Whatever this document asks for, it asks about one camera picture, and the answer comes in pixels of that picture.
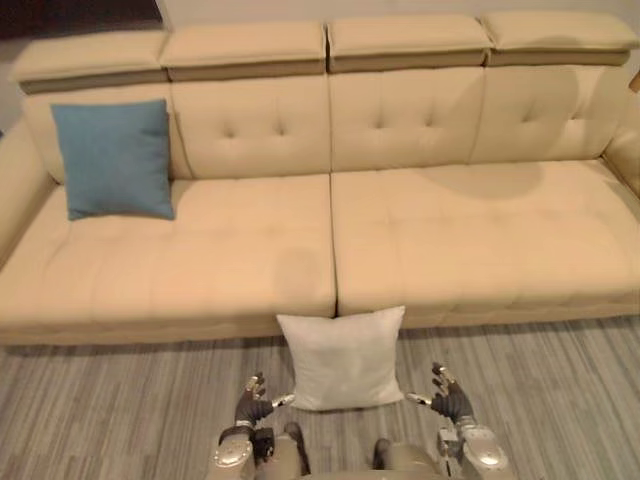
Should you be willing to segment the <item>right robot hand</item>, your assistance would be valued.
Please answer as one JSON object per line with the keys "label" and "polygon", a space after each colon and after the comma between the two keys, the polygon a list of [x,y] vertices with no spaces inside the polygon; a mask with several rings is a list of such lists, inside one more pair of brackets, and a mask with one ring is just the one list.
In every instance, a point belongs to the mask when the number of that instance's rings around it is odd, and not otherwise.
{"label": "right robot hand", "polygon": [[431,372],[434,375],[432,383],[438,388],[438,392],[432,397],[407,392],[404,394],[405,398],[418,405],[429,407],[454,424],[465,418],[473,418],[474,410],[471,401],[449,369],[439,362],[434,362]]}

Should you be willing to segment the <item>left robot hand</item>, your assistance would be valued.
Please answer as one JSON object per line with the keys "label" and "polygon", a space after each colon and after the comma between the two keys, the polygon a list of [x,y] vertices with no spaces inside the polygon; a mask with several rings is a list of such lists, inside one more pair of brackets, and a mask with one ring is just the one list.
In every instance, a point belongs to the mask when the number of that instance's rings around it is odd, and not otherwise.
{"label": "left robot hand", "polygon": [[262,372],[252,375],[236,404],[234,422],[236,426],[255,428],[259,421],[268,417],[276,409],[291,405],[296,395],[287,393],[274,399],[265,397],[266,379]]}

